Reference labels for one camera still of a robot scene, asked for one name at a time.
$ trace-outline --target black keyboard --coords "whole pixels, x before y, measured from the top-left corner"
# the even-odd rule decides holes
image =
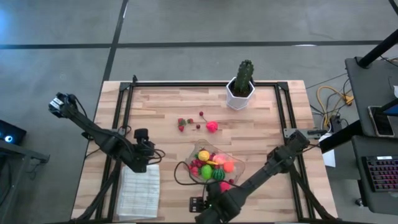
[[[398,156],[363,157],[374,192],[398,191]]]

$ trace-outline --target wooden tabletop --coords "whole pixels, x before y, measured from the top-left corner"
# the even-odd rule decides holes
[[[313,128],[313,118],[303,81],[288,81],[290,97],[298,128]],[[120,82],[104,82],[99,98],[95,123],[111,128]],[[285,117],[290,126],[285,97],[282,93]],[[207,120],[219,123],[219,130],[211,134],[199,117],[203,111]],[[184,132],[177,128],[178,118],[193,118],[195,125],[187,125]],[[131,128],[147,128],[156,148],[166,152],[160,165],[160,200],[156,219],[147,222],[194,222],[197,213],[188,211],[190,197],[201,195],[202,186],[182,186],[174,181],[173,171],[179,161],[185,160],[199,139],[208,142],[233,157],[245,162],[246,169],[238,183],[244,182],[266,162],[267,153],[283,145],[282,131],[273,87],[256,87],[249,106],[234,111],[226,106],[225,87],[135,87],[129,114]],[[128,140],[135,142],[132,133]],[[97,149],[90,143],[87,153]],[[304,155],[310,188],[326,210],[337,217],[325,165],[318,148]],[[92,154],[84,163],[78,186],[72,218],[78,217],[100,190],[106,156],[101,151]],[[189,182],[187,172],[181,167],[177,176]],[[106,198],[104,211],[108,211]],[[301,192],[304,214],[307,213]],[[292,186],[288,174],[273,176],[246,200],[241,213],[232,222],[289,222],[296,221]]]

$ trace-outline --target gray floor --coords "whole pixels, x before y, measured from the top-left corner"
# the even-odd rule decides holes
[[[110,44],[121,4],[0,2],[0,44]],[[397,29],[397,22],[388,1],[130,0],[119,42],[381,40]],[[110,80],[130,80],[133,74],[140,80],[227,80],[248,58],[254,62],[255,79],[299,79],[312,86],[345,73],[345,58],[373,47],[118,49]],[[87,142],[72,122],[51,115],[47,104],[58,91],[74,93],[93,118],[108,55],[109,49],[0,50],[0,102],[5,105],[0,119],[28,131],[25,146],[51,154],[36,179],[25,178],[14,223],[69,219]],[[397,47],[385,54],[395,55]],[[339,90],[346,79],[343,75],[321,85]],[[307,90],[317,108],[319,86]],[[330,93],[321,93],[323,102]],[[349,122],[358,118],[355,105],[340,113]],[[320,119],[314,115],[318,127]],[[358,208],[353,204],[359,197],[356,182],[343,180],[336,170],[328,172],[340,218],[396,223],[395,216]]]

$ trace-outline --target white pot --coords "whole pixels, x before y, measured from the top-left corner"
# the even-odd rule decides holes
[[[251,82],[249,82],[250,83],[249,96],[247,96],[247,97],[234,96],[231,93],[229,86],[235,79],[236,79],[236,77],[234,77],[231,81],[229,81],[229,83],[226,86],[226,104],[234,110],[240,110],[240,109],[247,107],[250,97],[253,95],[255,88],[254,88],[253,84]]]

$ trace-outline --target phone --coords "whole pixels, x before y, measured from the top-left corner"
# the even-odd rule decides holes
[[[394,131],[391,128],[390,119],[388,115],[377,113],[376,111],[380,106],[369,106],[368,111],[371,117],[371,121],[376,131],[376,135],[379,137],[394,137]]]

